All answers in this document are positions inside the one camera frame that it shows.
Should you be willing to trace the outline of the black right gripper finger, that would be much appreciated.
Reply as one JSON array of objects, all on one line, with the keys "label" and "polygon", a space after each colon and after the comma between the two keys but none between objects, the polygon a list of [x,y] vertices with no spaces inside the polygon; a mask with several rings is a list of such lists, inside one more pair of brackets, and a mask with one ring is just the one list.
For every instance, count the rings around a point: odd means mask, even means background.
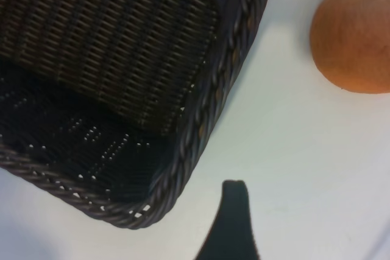
[{"label": "black right gripper finger", "polygon": [[242,180],[226,180],[216,217],[200,248],[197,259],[257,260],[250,217],[249,193]]}]

